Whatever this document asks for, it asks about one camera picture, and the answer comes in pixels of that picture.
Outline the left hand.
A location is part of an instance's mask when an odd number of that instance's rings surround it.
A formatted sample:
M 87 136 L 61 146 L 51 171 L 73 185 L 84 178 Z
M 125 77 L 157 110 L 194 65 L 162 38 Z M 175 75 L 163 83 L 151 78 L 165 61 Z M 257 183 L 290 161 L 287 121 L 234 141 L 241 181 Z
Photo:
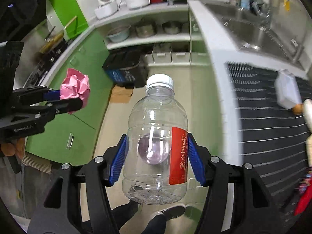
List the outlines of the left hand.
M 25 155 L 25 138 L 20 138 L 13 143 L 1 144 L 1 152 L 5 156 L 17 156 L 20 160 Z

